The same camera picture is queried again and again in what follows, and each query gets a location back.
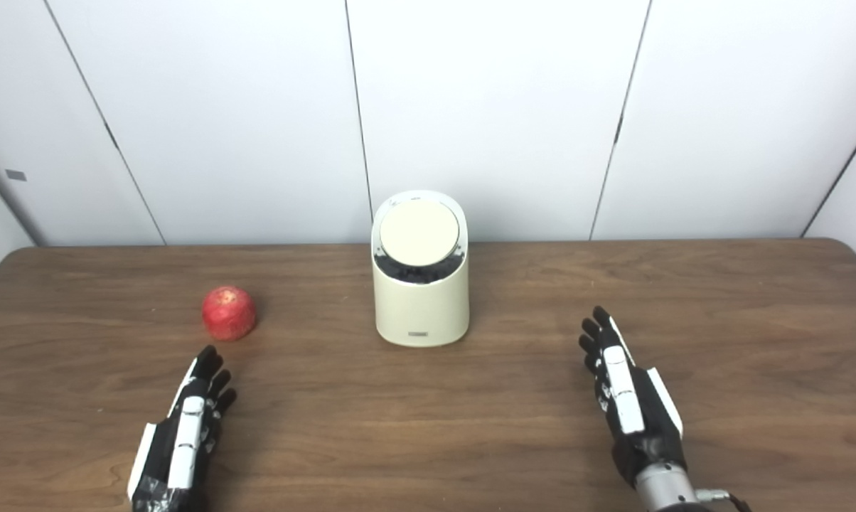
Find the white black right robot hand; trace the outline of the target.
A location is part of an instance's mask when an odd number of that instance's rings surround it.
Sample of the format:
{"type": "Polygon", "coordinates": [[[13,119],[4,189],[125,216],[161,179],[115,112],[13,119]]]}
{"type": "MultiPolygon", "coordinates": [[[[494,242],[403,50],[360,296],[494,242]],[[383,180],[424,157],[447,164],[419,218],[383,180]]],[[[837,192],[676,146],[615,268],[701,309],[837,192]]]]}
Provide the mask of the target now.
{"type": "Polygon", "coordinates": [[[630,486],[647,467],[687,469],[683,423],[656,368],[642,368],[614,317],[600,305],[582,321],[578,344],[612,434],[612,460],[630,486]]]}

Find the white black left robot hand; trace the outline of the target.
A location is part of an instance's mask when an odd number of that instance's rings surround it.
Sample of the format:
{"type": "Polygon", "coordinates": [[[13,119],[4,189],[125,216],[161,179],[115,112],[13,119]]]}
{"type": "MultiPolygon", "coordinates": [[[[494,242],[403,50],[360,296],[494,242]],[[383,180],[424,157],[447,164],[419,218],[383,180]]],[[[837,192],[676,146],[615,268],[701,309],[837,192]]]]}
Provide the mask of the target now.
{"type": "Polygon", "coordinates": [[[232,373],[216,347],[192,360],[164,420],[149,422],[130,472],[132,511],[208,511],[206,481],[223,415],[236,401],[232,373]]]}

